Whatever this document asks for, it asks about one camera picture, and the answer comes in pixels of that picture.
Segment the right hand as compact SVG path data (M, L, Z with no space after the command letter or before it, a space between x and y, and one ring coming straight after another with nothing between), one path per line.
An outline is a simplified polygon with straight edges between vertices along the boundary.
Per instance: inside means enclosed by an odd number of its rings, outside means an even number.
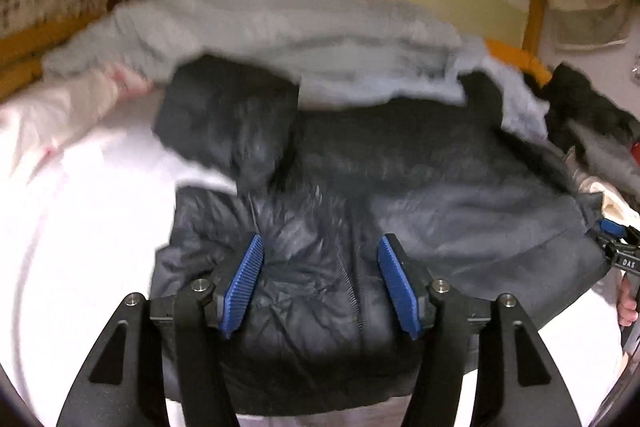
M634 325L639 317L637 301L634 299L631 289L631 283L624 275L620 282L616 305L618 324L622 327Z

